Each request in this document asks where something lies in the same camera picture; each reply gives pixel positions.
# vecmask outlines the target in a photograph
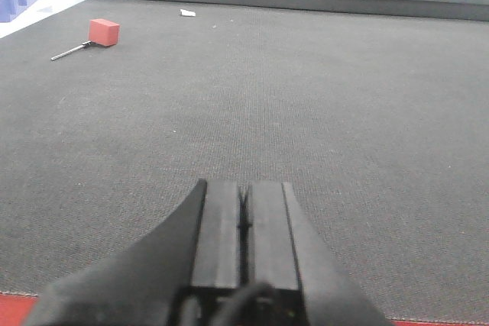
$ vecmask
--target carpeted floor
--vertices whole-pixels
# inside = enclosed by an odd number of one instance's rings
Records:
[[[119,44],[51,62],[91,18]],[[124,248],[199,177],[272,179],[388,317],[489,322],[488,55],[481,22],[129,0],[7,36],[0,290]]]

